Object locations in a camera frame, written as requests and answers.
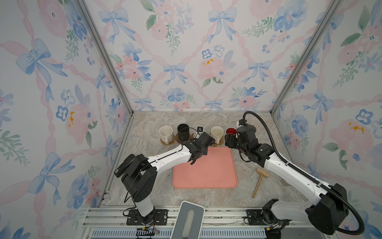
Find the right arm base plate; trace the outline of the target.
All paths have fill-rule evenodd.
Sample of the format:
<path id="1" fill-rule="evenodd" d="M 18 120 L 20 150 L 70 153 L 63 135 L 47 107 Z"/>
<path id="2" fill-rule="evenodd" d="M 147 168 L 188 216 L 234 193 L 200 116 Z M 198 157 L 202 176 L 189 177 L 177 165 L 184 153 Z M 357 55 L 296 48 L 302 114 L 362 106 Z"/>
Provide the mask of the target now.
<path id="1" fill-rule="evenodd" d="M 263 210 L 261 209 L 248 209 L 246 210 L 246 216 L 244 217 L 244 223 L 249 226 L 265 226 L 265 218 Z"/>

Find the black mug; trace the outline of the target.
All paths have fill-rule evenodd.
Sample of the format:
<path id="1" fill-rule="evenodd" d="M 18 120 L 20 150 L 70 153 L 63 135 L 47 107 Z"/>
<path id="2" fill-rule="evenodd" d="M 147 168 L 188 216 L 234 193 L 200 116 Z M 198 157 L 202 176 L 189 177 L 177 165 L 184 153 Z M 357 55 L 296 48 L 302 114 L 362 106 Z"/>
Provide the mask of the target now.
<path id="1" fill-rule="evenodd" d="M 190 127 L 188 124 L 182 123 L 178 125 L 177 131 L 178 131 L 180 140 L 182 140 L 183 142 L 189 140 Z"/>

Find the grey mug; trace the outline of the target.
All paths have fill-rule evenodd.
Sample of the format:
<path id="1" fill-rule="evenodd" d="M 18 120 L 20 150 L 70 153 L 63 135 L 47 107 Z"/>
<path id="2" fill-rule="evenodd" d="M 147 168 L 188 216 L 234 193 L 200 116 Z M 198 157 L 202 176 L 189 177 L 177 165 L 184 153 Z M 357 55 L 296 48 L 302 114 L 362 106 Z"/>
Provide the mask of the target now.
<path id="1" fill-rule="evenodd" d="M 247 127 L 247 130 L 250 130 L 250 131 L 253 131 L 253 132 L 257 131 L 257 129 L 256 129 L 256 127 L 254 125 L 248 124 L 246 127 Z"/>

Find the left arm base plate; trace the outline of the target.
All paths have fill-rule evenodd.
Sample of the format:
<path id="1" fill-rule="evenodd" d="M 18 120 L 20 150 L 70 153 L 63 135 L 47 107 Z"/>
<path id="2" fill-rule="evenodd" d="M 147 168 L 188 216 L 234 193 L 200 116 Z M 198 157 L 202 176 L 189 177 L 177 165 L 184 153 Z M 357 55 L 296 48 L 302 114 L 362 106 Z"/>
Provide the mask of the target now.
<path id="1" fill-rule="evenodd" d="M 168 210 L 154 209 L 143 217 L 137 209 L 129 210 L 126 224 L 128 226 L 165 226 L 168 220 Z"/>

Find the white speckled mug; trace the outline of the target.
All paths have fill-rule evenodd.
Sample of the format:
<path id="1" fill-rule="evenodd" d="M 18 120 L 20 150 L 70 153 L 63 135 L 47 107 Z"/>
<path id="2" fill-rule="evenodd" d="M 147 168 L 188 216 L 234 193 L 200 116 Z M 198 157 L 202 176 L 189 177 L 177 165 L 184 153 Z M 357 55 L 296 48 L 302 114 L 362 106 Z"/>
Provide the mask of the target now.
<path id="1" fill-rule="evenodd" d="M 163 141 L 172 141 L 174 138 L 173 128 L 169 125 L 164 125 L 159 129 L 160 139 Z"/>

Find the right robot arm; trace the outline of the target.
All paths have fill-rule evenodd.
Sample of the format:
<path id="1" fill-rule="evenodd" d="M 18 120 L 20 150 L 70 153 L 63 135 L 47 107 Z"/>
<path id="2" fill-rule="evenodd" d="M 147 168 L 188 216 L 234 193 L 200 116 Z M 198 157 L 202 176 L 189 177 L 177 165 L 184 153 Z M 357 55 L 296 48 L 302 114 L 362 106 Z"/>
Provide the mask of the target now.
<path id="1" fill-rule="evenodd" d="M 333 235 L 336 231 L 352 234 L 339 228 L 349 213 L 355 213 L 347 201 L 344 187 L 339 184 L 331 186 L 311 176 L 282 157 L 274 143 L 259 143 L 253 133 L 227 134 L 225 145 L 245 154 L 249 162 L 277 174 L 308 199 L 305 204 L 271 199 L 262 208 L 261 219 L 264 223 L 273 225 L 281 222 L 285 227 L 287 221 L 300 221 L 311 223 L 327 235 Z"/>

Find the rattan woven coaster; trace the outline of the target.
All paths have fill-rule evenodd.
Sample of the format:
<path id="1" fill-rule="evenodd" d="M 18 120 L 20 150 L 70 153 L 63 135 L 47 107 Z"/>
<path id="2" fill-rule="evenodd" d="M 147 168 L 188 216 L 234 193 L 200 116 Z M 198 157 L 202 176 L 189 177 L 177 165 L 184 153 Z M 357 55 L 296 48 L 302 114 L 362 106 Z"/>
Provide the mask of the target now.
<path id="1" fill-rule="evenodd" d="M 172 144 L 175 143 L 175 141 L 176 141 L 175 138 L 173 138 L 172 141 L 163 141 L 162 139 L 160 139 L 160 142 L 161 142 L 163 145 L 172 145 Z"/>

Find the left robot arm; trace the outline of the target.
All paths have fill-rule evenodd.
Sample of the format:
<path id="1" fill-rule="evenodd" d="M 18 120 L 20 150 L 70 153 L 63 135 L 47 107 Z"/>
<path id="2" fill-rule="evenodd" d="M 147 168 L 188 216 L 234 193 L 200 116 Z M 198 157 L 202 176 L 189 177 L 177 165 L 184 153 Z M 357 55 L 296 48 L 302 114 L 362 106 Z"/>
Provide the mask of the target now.
<path id="1" fill-rule="evenodd" d="M 131 154 L 114 171 L 114 175 L 121 179 L 139 215 L 146 218 L 155 210 L 150 194 L 157 176 L 183 163 L 194 164 L 208 154 L 208 148 L 213 143 L 215 139 L 204 132 L 198 138 L 187 140 L 156 156 Z"/>

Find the cream white mug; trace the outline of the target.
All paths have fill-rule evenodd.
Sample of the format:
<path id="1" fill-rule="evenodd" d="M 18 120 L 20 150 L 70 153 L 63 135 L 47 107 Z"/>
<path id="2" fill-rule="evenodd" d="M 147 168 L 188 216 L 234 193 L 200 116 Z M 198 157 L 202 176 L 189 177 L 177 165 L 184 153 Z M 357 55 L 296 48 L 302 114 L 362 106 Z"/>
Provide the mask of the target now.
<path id="1" fill-rule="evenodd" d="M 224 137 L 224 130 L 220 126 L 213 126 L 210 133 L 215 142 L 219 142 L 219 140 Z"/>

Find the pink mug red inside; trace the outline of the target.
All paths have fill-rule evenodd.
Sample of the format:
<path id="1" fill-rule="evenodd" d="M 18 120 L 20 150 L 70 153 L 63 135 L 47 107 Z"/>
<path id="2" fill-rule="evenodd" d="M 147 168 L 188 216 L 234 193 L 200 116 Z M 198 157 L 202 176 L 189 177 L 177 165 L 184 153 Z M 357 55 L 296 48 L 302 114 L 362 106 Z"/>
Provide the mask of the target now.
<path id="1" fill-rule="evenodd" d="M 236 135 L 237 134 L 237 130 L 233 127 L 229 127 L 227 130 L 226 130 L 226 134 L 233 134 L 233 135 Z"/>

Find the plain wooden round coaster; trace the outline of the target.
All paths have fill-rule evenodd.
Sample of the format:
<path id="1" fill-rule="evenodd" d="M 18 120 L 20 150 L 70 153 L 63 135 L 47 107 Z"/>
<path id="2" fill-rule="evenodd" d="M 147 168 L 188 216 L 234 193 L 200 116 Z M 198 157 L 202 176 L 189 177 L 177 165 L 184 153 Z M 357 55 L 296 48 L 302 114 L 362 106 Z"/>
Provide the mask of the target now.
<path id="1" fill-rule="evenodd" d="M 183 142 L 182 140 L 180 140 L 178 133 L 176 134 L 175 139 L 176 139 L 176 142 L 179 143 L 179 144 L 181 144 Z"/>

